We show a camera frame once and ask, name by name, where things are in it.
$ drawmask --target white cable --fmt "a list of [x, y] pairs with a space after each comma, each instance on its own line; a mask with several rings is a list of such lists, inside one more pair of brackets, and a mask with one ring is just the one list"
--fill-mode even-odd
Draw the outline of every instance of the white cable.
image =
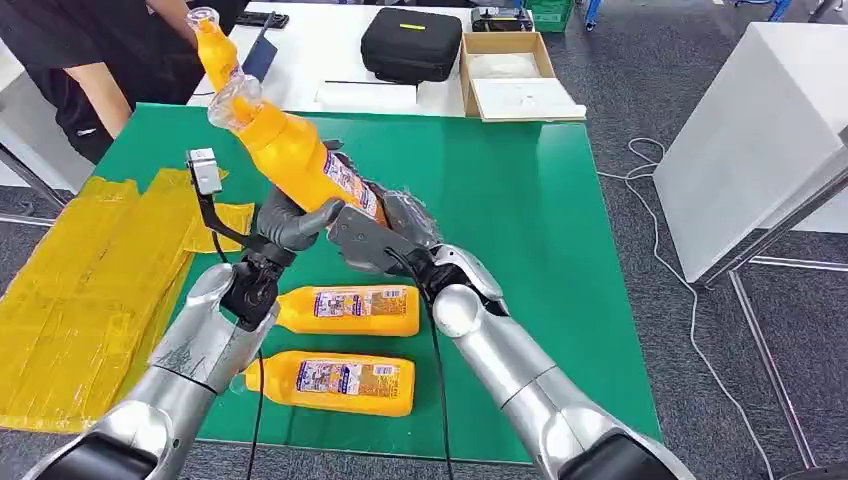
[[766, 455], [766, 452], [763, 450], [762, 445], [760, 445], [760, 441], [757, 438], [757, 434], [754, 433], [754, 429], [751, 427], [751, 422], [748, 420], [748, 415], [745, 413], [745, 409], [743, 409], [742, 405], [740, 405], [739, 402], [737, 402], [736, 399], [733, 398], [733, 395], [731, 395], [730, 392], [727, 391], [727, 388], [725, 388], [724, 383], [718, 377], [718, 374], [716, 373], [712, 364], [710, 363], [709, 360], [707, 360], [707, 356], [704, 355], [704, 352], [701, 351], [701, 349], [698, 347], [697, 342], [695, 342], [695, 315], [696, 315], [696, 312], [697, 312], [697, 309], [698, 309], [698, 292], [695, 291], [695, 289], [692, 288], [692, 286], [689, 285], [686, 282], [686, 280], [684, 280], [683, 277], [679, 273], [677, 273], [677, 270], [675, 270], [668, 262], [666, 262], [660, 256], [660, 254], [659, 254], [659, 245], [660, 245], [660, 224], [659, 224], [659, 220], [657, 219], [657, 216], [654, 214], [654, 212], [651, 210], [651, 207], [648, 206], [648, 202], [645, 200], [645, 198], [642, 197], [642, 195], [638, 191], [636, 191], [635, 188], [633, 188], [633, 185], [630, 184], [631, 180], [635, 180], [637, 178], [645, 178], [645, 177], [653, 177], [654, 176], [653, 173], [643, 173], [643, 174], [640, 174], [640, 175], [633, 175], [634, 172], [637, 172], [639, 170], [642, 170], [642, 169], [645, 169], [645, 168], [648, 168], [648, 167], [655, 167], [655, 166], [659, 165], [659, 162], [655, 162], [655, 161], [651, 160], [650, 158], [648, 158], [645, 154], [636, 151], [636, 148], [633, 145], [638, 143], [638, 142], [651, 143], [651, 144], [659, 147], [660, 150], [662, 151], [662, 156], [663, 157], [665, 156], [665, 146], [662, 143], [660, 143], [660, 142], [658, 142], [658, 141], [656, 141], [652, 138], [637, 137], [637, 138], [631, 139], [629, 142], [627, 142], [627, 148], [631, 152], [636, 154], [639, 158], [648, 162], [646, 165], [638, 166], [638, 167], [630, 170], [629, 172], [627, 172], [627, 174], [624, 175], [624, 176], [613, 175], [611, 173], [600, 172], [600, 171], [597, 172], [597, 173], [598, 173], [598, 175], [601, 175], [601, 176], [604, 176], [604, 177], [624, 180], [624, 184], [627, 185], [627, 188], [631, 192], [633, 192], [634, 195], [636, 195], [636, 197], [642, 203], [642, 206], [645, 207], [645, 210], [648, 212], [648, 215], [651, 216], [651, 219], [654, 222], [654, 250], [653, 250], [654, 257], [657, 260], [659, 260], [659, 262], [662, 263], [663, 266], [665, 266], [665, 268], [667, 268], [668, 271], [671, 272], [674, 275], [675, 278], [677, 278], [677, 280], [680, 282], [681, 285], [683, 285], [684, 287], [686, 287], [687, 290], [689, 290], [689, 293], [692, 294], [692, 321], [691, 321], [690, 328], [689, 328], [689, 342], [692, 344], [692, 348], [695, 349], [695, 352], [698, 353], [698, 356], [701, 357], [701, 360], [703, 360], [704, 365], [707, 366], [707, 369], [710, 371], [710, 374], [712, 374], [713, 378], [715, 379], [715, 381], [718, 384], [719, 388], [721, 389], [722, 393], [724, 393], [724, 396], [726, 396], [727, 399], [730, 400], [730, 402], [733, 403], [733, 405], [736, 407], [736, 410], [739, 411], [739, 414], [742, 416], [742, 420], [745, 422], [745, 427], [748, 429], [748, 433], [751, 435], [751, 439], [754, 441], [754, 445], [757, 447], [757, 451], [760, 452], [760, 456], [763, 459], [763, 463], [766, 464], [766, 470], [768, 471], [769, 480], [774, 480], [774, 473], [772, 473], [772, 470], [771, 470], [771, 463], [769, 462], [768, 456]]

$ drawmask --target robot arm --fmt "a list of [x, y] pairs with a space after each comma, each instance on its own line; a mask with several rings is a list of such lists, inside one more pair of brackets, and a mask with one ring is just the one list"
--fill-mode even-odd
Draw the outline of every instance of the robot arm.
[[[386, 203], [387, 211], [392, 207]], [[445, 244], [422, 249], [374, 227], [350, 207], [342, 209], [328, 238], [346, 258], [386, 271], [397, 267], [386, 248], [409, 261], [432, 301], [439, 331], [453, 341], [545, 478], [694, 480], [673, 453], [624, 425], [568, 379], [512, 319], [497, 281], [471, 253]]]
[[[212, 401], [252, 361], [276, 322], [276, 283], [294, 259], [280, 244], [306, 248], [332, 221], [328, 238], [349, 264], [416, 277], [438, 329], [459, 349], [545, 478], [694, 480], [674, 454], [618, 421], [566, 377], [510, 317], [500, 286], [479, 260], [461, 248], [433, 244], [432, 235], [416, 237], [421, 218], [415, 205], [405, 203], [408, 198], [383, 197], [392, 230], [329, 201], [297, 218], [291, 230], [266, 232], [275, 239], [270, 242], [261, 235], [240, 236], [217, 219], [215, 188], [198, 187], [220, 188], [212, 163], [192, 165], [204, 221], [247, 246], [248, 253], [240, 263], [204, 272], [126, 398], [24, 479], [177, 478]], [[399, 265], [398, 258], [408, 265]], [[226, 318], [221, 306], [237, 320]]]

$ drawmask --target yellow plastic bag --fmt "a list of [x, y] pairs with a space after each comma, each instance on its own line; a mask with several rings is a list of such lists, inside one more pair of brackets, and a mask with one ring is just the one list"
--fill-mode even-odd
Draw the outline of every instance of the yellow plastic bag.
[[[220, 211], [247, 232], [253, 205]], [[210, 238], [188, 172], [161, 170], [142, 196], [90, 179], [0, 301], [0, 426], [76, 433], [103, 415], [144, 371]]]

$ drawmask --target black carrying case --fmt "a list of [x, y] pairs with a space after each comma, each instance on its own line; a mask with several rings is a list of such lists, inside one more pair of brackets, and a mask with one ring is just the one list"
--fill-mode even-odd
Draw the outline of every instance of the black carrying case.
[[462, 22], [456, 17], [383, 8], [362, 36], [362, 63], [380, 80], [443, 82], [461, 39]]

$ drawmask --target gray carpet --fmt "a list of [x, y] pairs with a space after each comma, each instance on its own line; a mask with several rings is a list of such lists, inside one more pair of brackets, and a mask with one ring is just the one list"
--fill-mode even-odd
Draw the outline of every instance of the gray carpet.
[[[803, 21], [811, 6], [796, 0], [787, 20]], [[710, 0], [606, 0], [591, 34], [582, 29], [582, 12], [575, 11], [564, 35], [546, 35], [560, 79], [589, 107], [598, 168], [624, 173], [638, 165], [626, 151], [631, 137], [670, 144], [745, 26], [769, 11], [764, 6], [717, 6]], [[829, 13], [826, 20], [836, 18]], [[650, 181], [641, 182], [640, 191], [659, 211]], [[652, 257], [650, 218], [620, 182], [601, 183], [666, 443], [699, 478], [766, 478], [738, 412], [689, 344], [691, 296]], [[0, 210], [13, 208], [17, 198], [27, 195], [0, 189]], [[0, 224], [0, 288], [42, 231]], [[676, 265], [664, 225], [661, 245], [662, 255]], [[848, 240], [793, 233], [772, 252], [846, 261]], [[848, 293], [848, 277], [748, 267], [743, 278], [817, 460], [848, 460], [843, 433], [848, 431], [848, 306], [841, 301]], [[775, 474], [799, 469], [800, 458], [727, 282], [701, 292], [697, 321], [698, 343], [748, 411]], [[61, 440], [0, 431], [0, 480], [17, 478]], [[201, 443], [192, 450], [184, 477], [240, 478], [246, 459], [242, 445]], [[435, 461], [265, 447], [256, 461], [257, 479], [445, 478], [443, 465]], [[521, 466], [463, 464], [456, 470], [457, 478], [536, 478], [532, 469]]]

